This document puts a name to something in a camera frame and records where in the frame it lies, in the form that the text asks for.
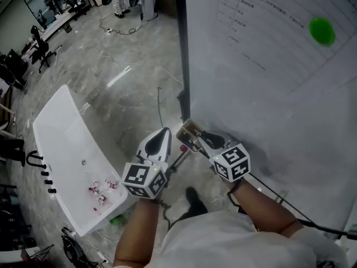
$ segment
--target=marble floor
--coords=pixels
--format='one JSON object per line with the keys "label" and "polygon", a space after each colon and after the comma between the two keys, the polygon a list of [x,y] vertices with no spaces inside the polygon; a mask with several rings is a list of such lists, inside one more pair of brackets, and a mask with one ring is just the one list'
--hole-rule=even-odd
{"label": "marble floor", "polygon": [[[26,152],[36,149],[33,121],[53,93],[64,84],[97,109],[111,127],[117,145],[128,156],[132,156],[141,139],[161,128],[157,107],[158,87],[161,88],[160,107],[164,126],[172,132],[180,127],[181,113],[176,97],[183,85],[177,21],[161,14],[153,21],[144,22],[142,28],[132,35],[115,35],[100,28],[99,20],[105,18],[104,28],[127,32],[140,26],[140,19],[138,9],[121,20],[110,15],[112,12],[111,5],[94,7],[87,15],[70,22],[71,32],[60,30],[48,40],[51,50],[62,45],[57,66],[55,56],[50,60],[51,66],[44,67],[42,73],[38,73],[38,63],[29,65],[25,74],[27,92],[22,94],[15,89],[13,95],[13,108],[18,110],[17,129],[12,131],[23,136]],[[108,82],[127,66],[131,67],[131,71],[108,88]],[[173,138],[169,162],[180,154],[179,147],[180,144]],[[18,187],[24,216],[33,226],[38,245],[46,247],[54,244],[50,256],[54,265],[72,267],[62,250],[60,237],[61,228],[66,226],[71,229],[71,224],[57,200],[50,198],[40,170],[21,167],[17,162],[8,165],[10,181]],[[170,220],[174,221],[186,212],[188,204],[184,192],[189,185],[197,189],[210,211],[234,208],[225,197],[226,187],[210,171],[205,158],[188,154],[163,193],[164,201],[172,206],[167,212]],[[92,254],[94,247],[113,259],[124,225],[125,222],[100,229],[99,232],[106,238],[93,232],[76,239],[90,260],[100,261],[95,253]],[[166,231],[167,223],[161,213],[156,252]]]}

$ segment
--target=office chair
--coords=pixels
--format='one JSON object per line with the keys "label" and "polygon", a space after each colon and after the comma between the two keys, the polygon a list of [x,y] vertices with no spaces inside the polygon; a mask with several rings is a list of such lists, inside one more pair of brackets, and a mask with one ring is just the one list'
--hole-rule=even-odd
{"label": "office chair", "polygon": [[41,60],[41,65],[40,65],[40,68],[38,69],[38,72],[41,73],[41,68],[44,65],[44,63],[46,63],[47,66],[50,67],[50,64],[47,61],[47,59],[51,55],[57,55],[57,53],[56,52],[50,52],[50,51],[47,53],[47,51],[50,48],[49,47],[49,43],[48,42],[44,42],[43,39],[41,39],[40,34],[38,33],[38,29],[37,29],[36,26],[32,26],[31,33],[35,36],[35,39],[37,41],[37,46],[36,45],[33,46],[37,50],[32,54],[32,64],[34,64],[37,60]]}

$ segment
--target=green magnet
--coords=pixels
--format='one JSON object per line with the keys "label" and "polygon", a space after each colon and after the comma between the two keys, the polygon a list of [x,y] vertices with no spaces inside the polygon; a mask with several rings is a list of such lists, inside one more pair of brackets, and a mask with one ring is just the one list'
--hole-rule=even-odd
{"label": "green magnet", "polygon": [[334,28],[324,18],[315,18],[310,21],[310,34],[322,45],[331,45],[335,41]]}
{"label": "green magnet", "polygon": [[124,222],[123,216],[117,216],[109,221],[111,224],[122,224]]}

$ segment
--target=black bag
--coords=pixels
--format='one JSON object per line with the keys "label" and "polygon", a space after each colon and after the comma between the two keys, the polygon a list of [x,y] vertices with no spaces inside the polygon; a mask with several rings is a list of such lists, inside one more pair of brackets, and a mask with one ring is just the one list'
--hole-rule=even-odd
{"label": "black bag", "polygon": [[112,0],[102,0],[103,5],[109,5]]}

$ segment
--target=black hook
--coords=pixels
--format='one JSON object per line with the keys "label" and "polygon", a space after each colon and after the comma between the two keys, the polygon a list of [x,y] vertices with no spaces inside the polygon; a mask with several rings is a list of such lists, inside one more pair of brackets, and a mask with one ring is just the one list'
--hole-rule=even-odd
{"label": "black hook", "polygon": [[34,167],[39,167],[39,168],[46,169],[46,165],[45,165],[45,164],[44,164],[44,165],[36,165],[36,164],[34,164],[34,163],[29,162],[29,158],[30,158],[30,157],[32,157],[32,158],[34,158],[34,159],[39,159],[39,160],[43,160],[43,159],[44,159],[44,157],[40,157],[40,156],[37,156],[37,155],[35,155],[35,154],[37,154],[37,150],[31,151],[30,153],[28,153],[28,155],[27,155],[27,157],[26,157],[26,162],[27,162],[30,166],[34,166]]}

